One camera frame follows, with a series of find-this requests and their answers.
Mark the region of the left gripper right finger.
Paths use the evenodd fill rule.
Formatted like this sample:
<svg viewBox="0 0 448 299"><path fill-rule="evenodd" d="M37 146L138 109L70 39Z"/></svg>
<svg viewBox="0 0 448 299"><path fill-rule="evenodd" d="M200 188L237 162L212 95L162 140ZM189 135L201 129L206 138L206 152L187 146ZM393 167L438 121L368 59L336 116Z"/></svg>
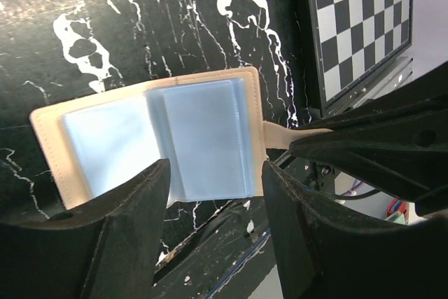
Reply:
<svg viewBox="0 0 448 299"><path fill-rule="evenodd" d="M285 298L446 298L447 217L414 225L347 208L271 162L265 206Z"/></svg>

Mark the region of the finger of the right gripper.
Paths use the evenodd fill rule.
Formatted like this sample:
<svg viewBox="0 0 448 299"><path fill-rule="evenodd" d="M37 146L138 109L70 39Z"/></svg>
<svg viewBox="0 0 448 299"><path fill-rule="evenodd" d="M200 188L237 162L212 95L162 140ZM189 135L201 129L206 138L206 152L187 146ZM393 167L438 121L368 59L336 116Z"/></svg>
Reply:
<svg viewBox="0 0 448 299"><path fill-rule="evenodd" d="M356 109L311 124L322 134L289 146L294 156L345 172L419 215L447 208L447 65Z"/></svg>

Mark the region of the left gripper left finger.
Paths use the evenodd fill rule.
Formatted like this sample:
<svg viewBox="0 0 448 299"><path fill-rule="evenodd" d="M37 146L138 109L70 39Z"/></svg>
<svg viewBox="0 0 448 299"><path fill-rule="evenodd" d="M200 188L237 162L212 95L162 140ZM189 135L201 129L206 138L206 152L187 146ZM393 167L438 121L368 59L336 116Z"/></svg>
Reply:
<svg viewBox="0 0 448 299"><path fill-rule="evenodd" d="M2 298L149 298L170 163L44 222L1 224Z"/></svg>

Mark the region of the beige leather card holder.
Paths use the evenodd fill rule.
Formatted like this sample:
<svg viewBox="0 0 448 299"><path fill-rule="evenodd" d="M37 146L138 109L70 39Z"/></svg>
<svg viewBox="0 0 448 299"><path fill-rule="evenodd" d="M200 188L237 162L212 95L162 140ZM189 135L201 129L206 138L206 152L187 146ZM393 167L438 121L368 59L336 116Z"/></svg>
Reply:
<svg viewBox="0 0 448 299"><path fill-rule="evenodd" d="M46 106L29 119L66 208L98 197L160 159L167 201L261 196L267 149L324 133L263 117L253 67L161 78Z"/></svg>

